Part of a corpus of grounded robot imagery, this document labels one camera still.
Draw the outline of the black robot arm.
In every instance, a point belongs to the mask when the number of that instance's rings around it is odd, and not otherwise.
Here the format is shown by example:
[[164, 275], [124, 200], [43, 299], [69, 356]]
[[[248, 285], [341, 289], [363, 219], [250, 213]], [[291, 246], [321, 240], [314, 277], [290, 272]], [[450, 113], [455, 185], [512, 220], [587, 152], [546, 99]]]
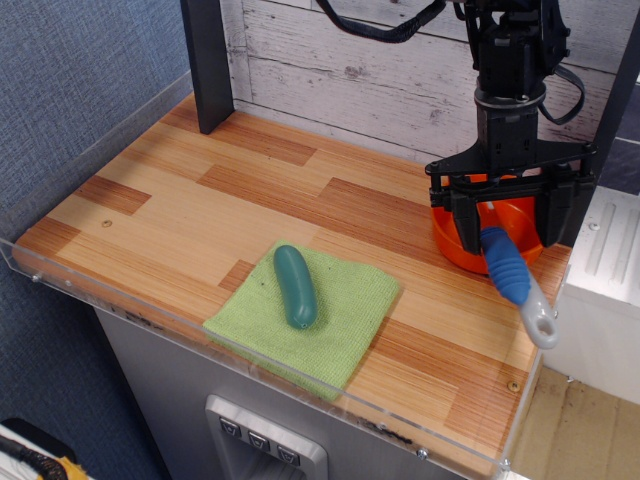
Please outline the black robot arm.
[[431, 204], [451, 213], [462, 248], [478, 255], [478, 204], [531, 197], [537, 236], [549, 247], [563, 236], [575, 198], [594, 185], [595, 145], [538, 137], [538, 118], [551, 116], [545, 78], [584, 87], [561, 65], [570, 30], [556, 1], [467, 1], [456, 15], [466, 23], [478, 73], [478, 138], [426, 166]]

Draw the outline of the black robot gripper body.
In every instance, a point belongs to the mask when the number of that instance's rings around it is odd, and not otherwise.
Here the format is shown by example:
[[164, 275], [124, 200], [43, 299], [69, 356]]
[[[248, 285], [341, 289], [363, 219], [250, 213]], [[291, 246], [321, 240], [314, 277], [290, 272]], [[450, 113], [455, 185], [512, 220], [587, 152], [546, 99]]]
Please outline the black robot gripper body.
[[558, 174], [563, 181], [584, 182], [597, 147], [538, 137], [547, 91], [535, 89], [513, 98], [474, 92], [476, 142], [467, 150], [425, 167], [431, 206], [459, 210], [461, 205], [536, 196]]

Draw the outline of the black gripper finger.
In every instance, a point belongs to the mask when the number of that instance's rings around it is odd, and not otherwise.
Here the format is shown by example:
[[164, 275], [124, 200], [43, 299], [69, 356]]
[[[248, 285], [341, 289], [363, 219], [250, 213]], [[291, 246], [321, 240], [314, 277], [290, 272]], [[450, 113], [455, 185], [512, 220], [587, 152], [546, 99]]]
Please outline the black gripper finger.
[[573, 208], [574, 196], [573, 182], [545, 186], [536, 196], [535, 225], [544, 247], [550, 247], [561, 239]]
[[471, 254], [481, 253], [480, 217], [477, 202], [467, 195], [451, 194], [451, 211], [462, 248]]

